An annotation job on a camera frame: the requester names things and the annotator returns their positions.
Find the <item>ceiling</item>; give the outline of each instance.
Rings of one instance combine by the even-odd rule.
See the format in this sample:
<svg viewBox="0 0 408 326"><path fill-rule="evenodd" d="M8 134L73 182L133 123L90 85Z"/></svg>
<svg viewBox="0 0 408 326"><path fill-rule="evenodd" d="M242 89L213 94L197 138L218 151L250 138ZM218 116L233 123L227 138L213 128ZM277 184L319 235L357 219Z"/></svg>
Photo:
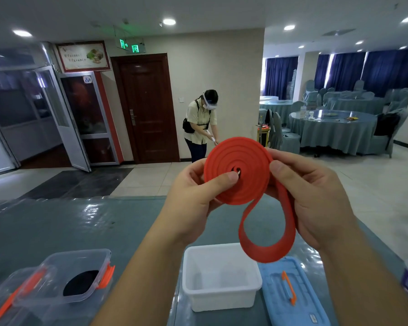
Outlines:
<svg viewBox="0 0 408 326"><path fill-rule="evenodd" d="M400 23L407 16L408 0L0 0L0 48L265 27L264 57L384 50L408 44L408 23ZM177 24L160 27L166 17ZM284 31L288 24L296 28ZM322 36L335 29L355 31Z"/></svg>

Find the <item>door handle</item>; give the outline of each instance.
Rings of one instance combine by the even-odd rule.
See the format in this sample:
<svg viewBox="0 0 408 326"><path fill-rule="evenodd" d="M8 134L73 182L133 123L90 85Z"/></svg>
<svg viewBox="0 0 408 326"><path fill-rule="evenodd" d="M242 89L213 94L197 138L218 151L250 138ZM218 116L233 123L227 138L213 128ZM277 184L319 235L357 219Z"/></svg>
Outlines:
<svg viewBox="0 0 408 326"><path fill-rule="evenodd" d="M133 114L133 110L130 110L130 117L131 117L131 124L132 124L132 125L136 125L136 122L135 122L135 120L134 120L134 118L135 118L136 116Z"/></svg>

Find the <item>left hand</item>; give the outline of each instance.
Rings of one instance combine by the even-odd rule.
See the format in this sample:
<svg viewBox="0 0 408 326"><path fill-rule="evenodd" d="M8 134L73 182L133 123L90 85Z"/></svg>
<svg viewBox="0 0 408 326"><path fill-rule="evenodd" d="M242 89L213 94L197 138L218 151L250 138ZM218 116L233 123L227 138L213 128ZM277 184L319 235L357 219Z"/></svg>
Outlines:
<svg viewBox="0 0 408 326"><path fill-rule="evenodd" d="M198 160L180 172L153 225L160 235L185 246L196 241L205 229L208 214L222 205L215 197L239 180L236 172L229 172L204 183L205 160Z"/></svg>

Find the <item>wooden floor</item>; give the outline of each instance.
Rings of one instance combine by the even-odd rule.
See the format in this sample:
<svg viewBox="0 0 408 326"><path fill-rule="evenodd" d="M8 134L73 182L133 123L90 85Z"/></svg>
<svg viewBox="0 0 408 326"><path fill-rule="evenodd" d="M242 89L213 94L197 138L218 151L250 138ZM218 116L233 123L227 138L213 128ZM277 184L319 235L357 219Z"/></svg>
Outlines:
<svg viewBox="0 0 408 326"><path fill-rule="evenodd" d="M20 169L72 167L63 144L21 162Z"/></svg>

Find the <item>hand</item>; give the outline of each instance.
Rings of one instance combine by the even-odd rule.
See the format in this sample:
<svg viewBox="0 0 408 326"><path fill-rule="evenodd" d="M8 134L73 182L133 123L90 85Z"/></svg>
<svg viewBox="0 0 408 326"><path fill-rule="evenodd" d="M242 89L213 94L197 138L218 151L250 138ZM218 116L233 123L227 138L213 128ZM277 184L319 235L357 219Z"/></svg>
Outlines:
<svg viewBox="0 0 408 326"><path fill-rule="evenodd" d="M275 160L269 165L272 175L294 197L298 231L307 244L326 249L358 233L348 196L333 170L297 154L267 150ZM278 199L274 186L266 193Z"/></svg>
<svg viewBox="0 0 408 326"><path fill-rule="evenodd" d="M215 197L239 180L236 172L222 174L204 183L206 159L187 166L174 180L154 226L160 235L186 245L202 234L208 214L222 205Z"/></svg>

